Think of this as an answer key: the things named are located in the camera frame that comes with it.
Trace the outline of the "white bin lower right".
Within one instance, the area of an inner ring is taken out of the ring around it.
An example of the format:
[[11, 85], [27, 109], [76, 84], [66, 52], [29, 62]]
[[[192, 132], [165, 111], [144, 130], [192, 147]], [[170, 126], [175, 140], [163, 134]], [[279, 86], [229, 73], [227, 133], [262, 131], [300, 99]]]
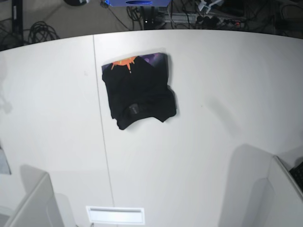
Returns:
[[244, 227], [301, 227], [303, 225], [303, 193], [283, 165], [274, 156], [268, 175], [252, 188]]

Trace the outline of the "black table leg post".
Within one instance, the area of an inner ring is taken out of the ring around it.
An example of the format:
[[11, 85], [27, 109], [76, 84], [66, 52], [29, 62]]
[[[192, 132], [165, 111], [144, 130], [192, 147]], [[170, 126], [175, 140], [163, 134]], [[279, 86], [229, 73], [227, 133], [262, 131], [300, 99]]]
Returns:
[[18, 46], [24, 45], [23, 35], [23, 0], [12, 0], [12, 33], [17, 38]]

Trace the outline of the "grey cloth at left edge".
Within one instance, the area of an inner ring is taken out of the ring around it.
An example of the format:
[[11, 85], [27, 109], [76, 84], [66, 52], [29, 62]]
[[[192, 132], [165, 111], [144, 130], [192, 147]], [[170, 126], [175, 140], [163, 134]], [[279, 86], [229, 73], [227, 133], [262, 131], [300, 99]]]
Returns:
[[0, 173], [4, 175], [11, 175], [11, 170], [3, 149], [0, 149]]

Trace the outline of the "black T-shirt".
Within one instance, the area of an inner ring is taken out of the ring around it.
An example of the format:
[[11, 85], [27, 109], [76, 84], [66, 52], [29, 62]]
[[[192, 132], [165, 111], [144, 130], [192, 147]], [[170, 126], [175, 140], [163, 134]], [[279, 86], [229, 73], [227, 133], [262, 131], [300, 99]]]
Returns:
[[168, 86], [168, 56], [137, 55], [102, 66], [112, 119], [120, 130], [155, 118], [165, 122], [177, 113], [175, 94]]

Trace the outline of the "white bin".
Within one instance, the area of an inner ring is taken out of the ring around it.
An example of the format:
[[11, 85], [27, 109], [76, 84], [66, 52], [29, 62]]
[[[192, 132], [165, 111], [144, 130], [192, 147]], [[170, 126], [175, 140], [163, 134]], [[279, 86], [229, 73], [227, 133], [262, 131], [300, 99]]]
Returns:
[[301, 227], [303, 225], [303, 193], [283, 165], [274, 156], [268, 175], [252, 188], [244, 227]]
[[66, 196], [55, 193], [48, 172], [23, 165], [20, 177], [25, 194], [15, 207], [3, 201], [18, 196], [15, 183], [0, 182], [0, 225], [2, 227], [75, 227], [76, 223]]

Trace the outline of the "black keyboard in right bin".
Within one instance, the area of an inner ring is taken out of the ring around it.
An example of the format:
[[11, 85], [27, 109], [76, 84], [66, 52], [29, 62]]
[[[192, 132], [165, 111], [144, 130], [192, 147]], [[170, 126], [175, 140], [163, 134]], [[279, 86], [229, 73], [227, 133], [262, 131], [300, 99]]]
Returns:
[[299, 164], [297, 167], [292, 168], [290, 170], [290, 174], [302, 191], [303, 190], [303, 162]]

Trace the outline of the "white bin lower left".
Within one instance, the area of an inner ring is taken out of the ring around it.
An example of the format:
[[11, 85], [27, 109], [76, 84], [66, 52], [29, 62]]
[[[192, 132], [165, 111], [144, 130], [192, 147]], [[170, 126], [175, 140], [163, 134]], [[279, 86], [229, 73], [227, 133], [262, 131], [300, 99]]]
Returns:
[[3, 201], [18, 196], [15, 183], [0, 182], [0, 225], [2, 227], [75, 227], [76, 223], [66, 196], [55, 193], [48, 172], [23, 165], [20, 177], [25, 194], [15, 207]]

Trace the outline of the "blue box at top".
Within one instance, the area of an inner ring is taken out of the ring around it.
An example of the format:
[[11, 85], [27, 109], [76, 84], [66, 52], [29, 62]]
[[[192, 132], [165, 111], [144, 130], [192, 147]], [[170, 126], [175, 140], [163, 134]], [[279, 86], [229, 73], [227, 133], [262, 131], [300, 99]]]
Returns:
[[126, 7], [126, 6], [166, 7], [170, 3], [170, 0], [105, 0], [104, 2], [112, 7]]

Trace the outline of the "black device under blue box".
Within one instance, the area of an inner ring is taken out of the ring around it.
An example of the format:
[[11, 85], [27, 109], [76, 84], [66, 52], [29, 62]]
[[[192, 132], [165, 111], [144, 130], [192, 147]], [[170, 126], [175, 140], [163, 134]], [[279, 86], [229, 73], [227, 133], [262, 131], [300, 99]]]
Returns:
[[154, 6], [143, 6], [142, 12], [143, 12], [143, 20], [145, 23], [153, 23], [156, 17], [156, 8]]

